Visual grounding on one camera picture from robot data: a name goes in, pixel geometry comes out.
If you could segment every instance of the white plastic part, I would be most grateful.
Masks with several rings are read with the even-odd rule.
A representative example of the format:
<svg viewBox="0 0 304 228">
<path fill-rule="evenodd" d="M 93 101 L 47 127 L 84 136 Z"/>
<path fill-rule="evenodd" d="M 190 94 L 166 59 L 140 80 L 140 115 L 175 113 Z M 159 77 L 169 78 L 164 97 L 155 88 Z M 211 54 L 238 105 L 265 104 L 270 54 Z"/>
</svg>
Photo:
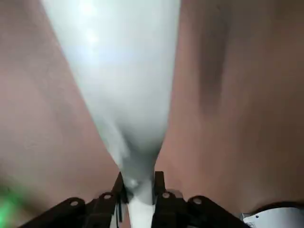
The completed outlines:
<svg viewBox="0 0 304 228">
<path fill-rule="evenodd" d="M 41 1 L 98 132 L 123 174 L 132 227 L 150 227 L 180 1 Z"/>
<path fill-rule="evenodd" d="M 243 219 L 252 228 L 303 228 L 304 210 L 276 208 L 259 212 Z"/>
</svg>

